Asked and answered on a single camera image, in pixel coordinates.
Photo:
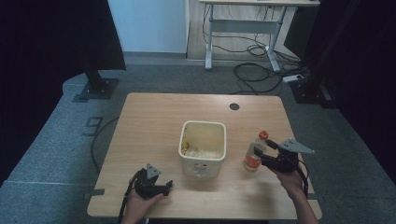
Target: human hand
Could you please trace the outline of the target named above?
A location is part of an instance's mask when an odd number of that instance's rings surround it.
[[[142,219],[149,211],[150,207],[157,203],[163,194],[157,194],[149,200],[141,198],[134,189],[131,190],[126,204],[125,216],[122,219],[122,224],[135,224]]]
[[[279,171],[270,169],[274,174],[276,174],[283,188],[285,188],[291,199],[296,199],[297,197],[304,195],[303,191],[303,180],[297,171],[291,173],[281,173]]]

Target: white wall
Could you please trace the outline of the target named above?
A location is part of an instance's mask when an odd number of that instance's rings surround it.
[[[189,0],[108,0],[124,52],[186,53]]]

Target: cable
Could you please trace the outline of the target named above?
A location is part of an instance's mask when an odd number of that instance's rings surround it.
[[[139,170],[138,172],[136,172],[136,173],[134,174],[134,177],[132,177],[131,181],[129,182],[128,188],[126,189],[125,194],[124,194],[124,198],[123,198],[123,200],[122,200],[122,205],[121,205],[120,213],[119,213],[119,219],[118,219],[118,221],[117,221],[118,224],[120,224],[120,223],[122,222],[122,218],[123,218],[123,213],[124,213],[124,210],[125,210],[125,206],[126,206],[126,204],[128,203],[129,193],[131,192],[132,189],[134,189],[134,188],[133,188],[134,182],[136,181],[137,176],[138,176],[140,173],[142,173],[142,172],[144,172],[144,169],[141,169],[141,170]]]
[[[261,54],[256,54],[256,53],[253,52],[253,50],[255,50],[255,49],[261,49],[261,50],[263,51],[263,53],[261,53]],[[248,51],[251,55],[253,55],[253,56],[255,56],[255,57],[261,57],[261,56],[264,56],[265,54],[267,54],[267,49],[265,48],[265,46],[260,46],[259,44],[248,46],[248,47],[247,47],[247,51]]]
[[[231,18],[233,19],[233,15],[231,15],[231,9],[230,9],[230,5],[227,5],[228,6],[228,14],[231,16]]]
[[[302,163],[303,164],[303,166],[305,167],[305,170],[306,170],[306,178],[308,178],[309,177],[309,171],[308,171],[308,167],[306,166],[306,164],[303,162],[303,161],[300,161],[300,160],[298,160],[300,163]]]
[[[284,65],[298,65],[298,64],[296,64],[296,63],[290,63],[290,64],[284,64]],[[257,67],[260,67],[261,69],[264,70],[265,76],[259,77],[259,78],[256,78],[256,79],[250,79],[250,78],[246,78],[246,77],[241,77],[241,76],[239,75],[239,73],[238,73],[238,70],[239,70],[239,68],[241,68],[242,66],[257,66]],[[261,65],[258,65],[258,64],[256,64],[256,63],[240,63],[240,64],[238,64],[236,67],[233,68],[233,74],[238,78],[237,81],[236,81],[236,84],[237,84],[238,87],[241,89],[241,91],[235,91],[235,92],[232,92],[232,93],[229,93],[229,94],[254,93],[254,94],[256,94],[256,95],[259,95],[259,94],[261,94],[261,93],[267,93],[267,92],[269,92],[269,91],[273,91],[273,90],[276,89],[278,86],[280,86],[279,92],[276,94],[276,95],[279,95],[279,94],[282,92],[282,83],[281,83],[281,81],[282,81],[282,78],[283,78],[283,77],[288,77],[288,76],[295,75],[295,72],[300,72],[300,74],[302,74],[302,73],[304,73],[304,72],[306,72],[306,71],[308,70],[306,67],[298,66],[297,68],[293,68],[293,69],[290,69],[290,70],[288,71],[288,70],[286,70],[286,69],[284,68],[284,66],[282,66],[282,67],[283,67],[283,69],[284,69],[286,72],[283,73],[283,74],[276,74],[276,73],[274,73],[272,70],[270,70],[270,69],[268,69],[268,68],[265,68],[265,67],[263,67],[263,66],[261,66]],[[267,79],[267,78],[269,78],[269,77],[275,77],[275,76],[279,76],[279,80],[276,82],[276,84],[275,84],[272,88],[270,88],[270,89],[268,89],[268,90],[257,91],[257,90],[255,90],[255,89],[250,85],[250,83],[255,83],[255,82],[264,81],[265,79]],[[248,86],[248,87],[250,88],[250,91],[244,91],[244,90],[243,90],[243,87],[239,84],[240,82],[242,82],[242,83],[244,83],[246,86]]]
[[[301,179],[303,180],[304,195],[305,195],[305,198],[308,198],[308,177],[304,175],[304,173],[300,167],[297,167],[296,171],[300,175]]]
[[[209,11],[210,11],[210,8],[211,8],[211,7],[212,7],[212,6],[209,6],[209,8],[206,9],[206,8],[207,8],[207,5],[205,5],[204,17],[203,17],[203,23],[202,23],[202,33],[203,33],[203,38],[204,38],[204,41],[206,42],[206,44],[207,44],[207,41],[206,41],[205,36],[208,35],[208,33],[205,32],[205,21],[206,21],[207,14],[209,14]],[[257,44],[257,43],[260,43],[262,46],[265,46],[265,44],[263,44],[263,43],[257,41],[257,39],[252,39],[252,38],[244,37],[244,36],[212,35],[212,37],[220,37],[220,38],[241,38],[241,39],[246,39],[246,40],[253,41],[253,42],[255,42],[256,44]],[[222,50],[225,50],[225,51],[231,52],[231,53],[244,53],[244,52],[249,52],[249,49],[245,49],[245,50],[229,50],[229,49],[225,49],[225,48],[223,48],[223,47],[220,47],[220,46],[218,46],[218,45],[212,45],[212,47],[218,48],[218,49],[222,49]]]
[[[274,50],[274,53],[276,54],[277,57],[283,58],[290,63],[300,63],[301,62],[301,60],[299,58],[290,56],[289,54],[285,54],[285,53],[282,53],[282,52],[279,52],[276,50]]]
[[[94,164],[95,167],[96,167],[96,171],[97,171],[98,173],[100,173],[99,165],[98,165],[98,163],[96,162],[95,157],[93,156],[93,145],[94,145],[94,143],[95,143],[96,137],[99,135],[99,133],[102,132],[102,130],[103,130],[105,127],[107,127],[110,123],[116,121],[116,120],[119,119],[119,118],[120,118],[120,117],[117,117],[117,118],[115,118],[115,119],[109,121],[105,126],[103,126],[103,127],[96,133],[95,137],[94,137],[93,140],[92,140],[92,143],[91,143],[91,158],[92,158],[93,164]]]

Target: plastic bottle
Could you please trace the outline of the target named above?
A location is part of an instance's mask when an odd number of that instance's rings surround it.
[[[256,172],[257,169],[259,169],[259,166],[262,164],[262,161],[260,160],[260,157],[256,156],[254,154],[254,148],[258,148],[262,150],[263,153],[265,153],[266,146],[267,146],[267,138],[268,138],[268,132],[266,131],[261,131],[259,133],[259,138],[256,139],[256,141],[252,142],[248,149],[247,149],[247,154],[244,159],[244,167],[250,171],[250,172]]]

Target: gray carpet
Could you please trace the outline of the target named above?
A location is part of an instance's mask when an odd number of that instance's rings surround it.
[[[241,70],[257,78],[258,68]],[[73,103],[87,79],[64,83],[64,95],[39,136],[0,188],[0,223],[116,223],[115,218],[87,215],[98,173],[91,143],[99,127],[120,115],[129,92],[228,94],[240,91],[232,66],[130,64],[127,71],[101,71],[120,80],[110,100]],[[278,77],[254,84],[268,90]],[[298,105],[287,84],[278,94],[296,139],[317,154],[303,156],[318,195],[321,223],[394,223],[396,188],[369,148],[337,109]],[[117,122],[110,123],[93,145],[99,166]],[[271,220],[270,223],[296,223]]]

